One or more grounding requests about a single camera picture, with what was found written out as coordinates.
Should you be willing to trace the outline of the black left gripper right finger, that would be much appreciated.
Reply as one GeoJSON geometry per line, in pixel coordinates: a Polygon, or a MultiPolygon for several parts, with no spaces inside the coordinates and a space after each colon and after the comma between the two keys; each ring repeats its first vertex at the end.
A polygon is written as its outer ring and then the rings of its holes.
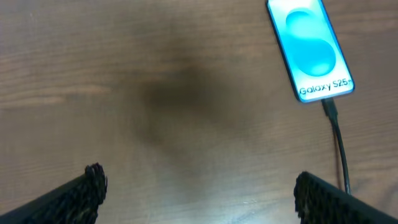
{"type": "Polygon", "coordinates": [[[294,188],[295,211],[301,223],[397,224],[397,219],[337,189],[321,178],[302,172],[294,188]]]}

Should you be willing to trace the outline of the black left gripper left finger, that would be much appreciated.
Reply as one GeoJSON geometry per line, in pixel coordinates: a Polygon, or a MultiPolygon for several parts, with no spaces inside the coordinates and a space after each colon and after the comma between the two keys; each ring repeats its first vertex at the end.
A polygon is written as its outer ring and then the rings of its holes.
{"type": "Polygon", "coordinates": [[[1,215],[1,223],[95,223],[108,180],[98,163],[39,198],[1,215]]]}

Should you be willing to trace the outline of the blue Galaxy smartphone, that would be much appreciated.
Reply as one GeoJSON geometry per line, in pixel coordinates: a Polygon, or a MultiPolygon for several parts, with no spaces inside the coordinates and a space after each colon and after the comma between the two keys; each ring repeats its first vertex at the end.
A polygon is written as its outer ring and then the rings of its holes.
{"type": "Polygon", "coordinates": [[[300,102],[354,91],[353,77],[322,0],[268,0],[266,8],[300,102]]]}

